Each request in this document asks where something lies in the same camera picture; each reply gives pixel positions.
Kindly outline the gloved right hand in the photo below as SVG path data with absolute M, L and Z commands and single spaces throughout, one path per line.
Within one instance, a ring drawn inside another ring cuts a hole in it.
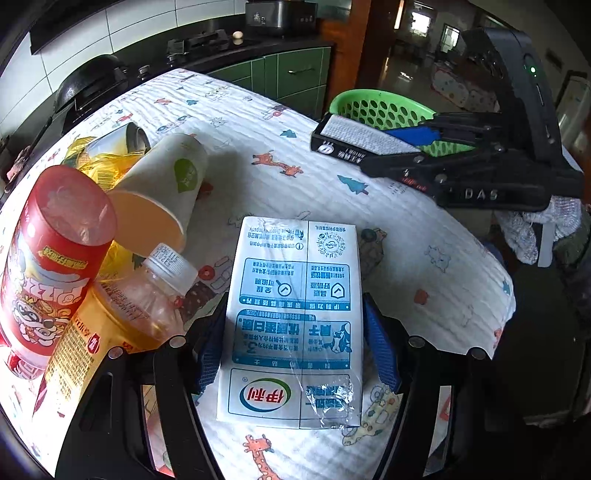
M 546 268 L 554 245 L 581 227 L 583 213 L 580 200 L 553 196 L 541 212 L 495 211 L 494 216 L 517 259 Z

